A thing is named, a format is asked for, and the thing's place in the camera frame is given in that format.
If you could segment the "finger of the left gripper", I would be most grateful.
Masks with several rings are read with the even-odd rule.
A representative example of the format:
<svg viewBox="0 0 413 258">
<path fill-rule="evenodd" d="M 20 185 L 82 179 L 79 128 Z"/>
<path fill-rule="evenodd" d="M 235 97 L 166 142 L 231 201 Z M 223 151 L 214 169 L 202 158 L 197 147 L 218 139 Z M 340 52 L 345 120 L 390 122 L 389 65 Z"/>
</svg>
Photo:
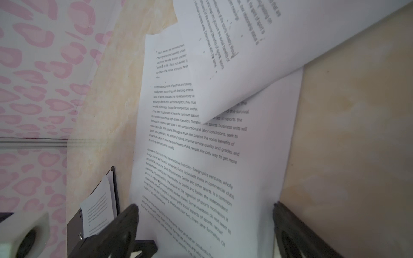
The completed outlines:
<svg viewBox="0 0 413 258">
<path fill-rule="evenodd" d="M 152 258 L 157 251 L 154 240 L 135 240 L 130 258 Z"/>
</svg>

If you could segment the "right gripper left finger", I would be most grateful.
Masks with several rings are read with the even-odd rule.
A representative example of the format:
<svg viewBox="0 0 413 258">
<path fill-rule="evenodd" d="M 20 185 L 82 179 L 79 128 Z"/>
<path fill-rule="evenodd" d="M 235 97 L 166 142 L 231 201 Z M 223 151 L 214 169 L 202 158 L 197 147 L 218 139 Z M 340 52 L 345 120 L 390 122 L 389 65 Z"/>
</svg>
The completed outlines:
<svg viewBox="0 0 413 258">
<path fill-rule="evenodd" d="M 131 204 L 100 233 L 80 241 L 70 258 L 130 258 L 134 252 L 139 209 Z"/>
</svg>

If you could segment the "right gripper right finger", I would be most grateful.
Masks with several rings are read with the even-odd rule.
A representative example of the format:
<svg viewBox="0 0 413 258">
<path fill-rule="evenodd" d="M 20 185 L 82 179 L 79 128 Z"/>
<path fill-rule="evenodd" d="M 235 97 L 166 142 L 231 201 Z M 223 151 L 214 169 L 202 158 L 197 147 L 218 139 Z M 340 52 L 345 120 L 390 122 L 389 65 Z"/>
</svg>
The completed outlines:
<svg viewBox="0 0 413 258">
<path fill-rule="evenodd" d="M 277 258 L 342 257 L 281 202 L 274 204 L 273 220 Z"/>
</svg>

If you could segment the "printed paper sheet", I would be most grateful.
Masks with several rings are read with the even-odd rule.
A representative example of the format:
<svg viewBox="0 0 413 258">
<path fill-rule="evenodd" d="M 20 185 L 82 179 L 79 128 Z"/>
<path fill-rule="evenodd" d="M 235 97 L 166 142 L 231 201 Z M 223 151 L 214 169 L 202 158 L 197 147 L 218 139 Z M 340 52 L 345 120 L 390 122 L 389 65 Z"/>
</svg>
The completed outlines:
<svg viewBox="0 0 413 258">
<path fill-rule="evenodd" d="M 273 257 L 302 77 L 201 123 L 179 26 L 146 36 L 130 199 L 156 257 Z"/>
<path fill-rule="evenodd" d="M 106 178 L 109 181 L 110 185 L 110 194 L 111 194 L 111 200 L 112 200 L 112 209 L 113 209 L 113 214 L 114 217 L 116 218 L 118 216 L 118 193 L 117 193 L 117 187 L 116 187 L 116 174 L 115 174 L 115 168 L 111 167 L 110 170 L 106 174 Z"/>
<path fill-rule="evenodd" d="M 106 176 L 103 176 L 93 193 L 80 204 L 80 208 L 85 238 L 99 234 L 114 220 L 110 183 Z"/>
</svg>

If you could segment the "blue black file folder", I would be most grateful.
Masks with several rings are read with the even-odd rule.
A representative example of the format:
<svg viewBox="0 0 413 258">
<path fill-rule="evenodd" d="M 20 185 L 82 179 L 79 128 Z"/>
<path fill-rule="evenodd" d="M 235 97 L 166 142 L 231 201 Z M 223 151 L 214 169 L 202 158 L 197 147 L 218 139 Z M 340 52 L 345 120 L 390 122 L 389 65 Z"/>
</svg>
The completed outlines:
<svg viewBox="0 0 413 258">
<path fill-rule="evenodd" d="M 120 214 L 119 195 L 118 195 L 118 208 L 119 208 L 118 210 L 118 215 L 119 215 Z M 80 241 L 85 239 L 85 237 L 83 236 L 83 219 L 82 219 L 81 208 L 78 209 L 78 211 L 73 216 L 73 218 L 67 223 L 66 229 L 67 229 L 67 254 L 70 255 L 74 247 Z"/>
</svg>

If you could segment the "aluminium frame post back left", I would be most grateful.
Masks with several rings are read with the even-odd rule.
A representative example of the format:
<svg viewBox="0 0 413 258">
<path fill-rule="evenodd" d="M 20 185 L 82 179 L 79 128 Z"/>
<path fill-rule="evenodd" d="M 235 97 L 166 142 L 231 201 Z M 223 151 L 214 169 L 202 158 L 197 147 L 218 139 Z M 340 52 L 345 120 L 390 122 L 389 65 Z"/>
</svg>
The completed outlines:
<svg viewBox="0 0 413 258">
<path fill-rule="evenodd" d="M 1 138 L 1 149 L 66 148 L 68 140 Z"/>
</svg>

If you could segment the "printed paper sheet right wall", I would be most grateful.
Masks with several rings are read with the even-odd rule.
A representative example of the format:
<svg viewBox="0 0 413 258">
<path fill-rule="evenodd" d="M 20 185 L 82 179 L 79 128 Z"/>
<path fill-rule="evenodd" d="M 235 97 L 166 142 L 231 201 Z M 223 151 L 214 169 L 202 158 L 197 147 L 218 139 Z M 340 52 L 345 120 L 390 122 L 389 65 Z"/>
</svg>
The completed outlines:
<svg viewBox="0 0 413 258">
<path fill-rule="evenodd" d="M 407 5 L 407 1 L 174 1 L 201 122 Z"/>
</svg>

